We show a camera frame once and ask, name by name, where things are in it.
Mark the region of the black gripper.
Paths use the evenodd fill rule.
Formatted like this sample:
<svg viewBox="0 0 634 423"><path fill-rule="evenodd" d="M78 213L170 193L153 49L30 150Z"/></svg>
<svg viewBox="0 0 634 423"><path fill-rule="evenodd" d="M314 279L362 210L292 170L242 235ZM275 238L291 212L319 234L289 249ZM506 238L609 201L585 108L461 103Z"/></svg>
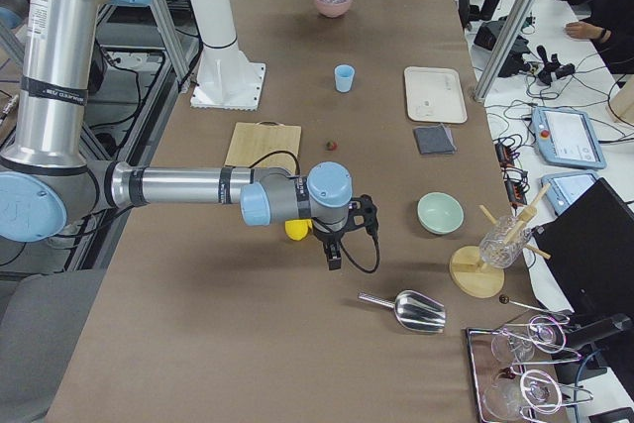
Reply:
<svg viewBox="0 0 634 423"><path fill-rule="evenodd" d="M313 225L313 235L322 243L329 270L336 270L341 267L341 242L343 237L350 231L351 228L348 226L333 231L331 229L324 229L318 224Z"/></svg>

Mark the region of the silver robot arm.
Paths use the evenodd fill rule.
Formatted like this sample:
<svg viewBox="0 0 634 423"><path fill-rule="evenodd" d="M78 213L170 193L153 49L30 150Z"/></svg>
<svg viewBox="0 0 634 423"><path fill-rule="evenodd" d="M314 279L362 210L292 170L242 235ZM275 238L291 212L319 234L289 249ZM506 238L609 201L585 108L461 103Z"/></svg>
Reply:
<svg viewBox="0 0 634 423"><path fill-rule="evenodd" d="M351 177L338 163L299 176L278 168L132 166L80 153L98 10L151 1L30 0L15 138L1 154L2 236L40 241L103 209L238 204L251 226L310 220L329 268L339 268L354 209Z"/></svg>

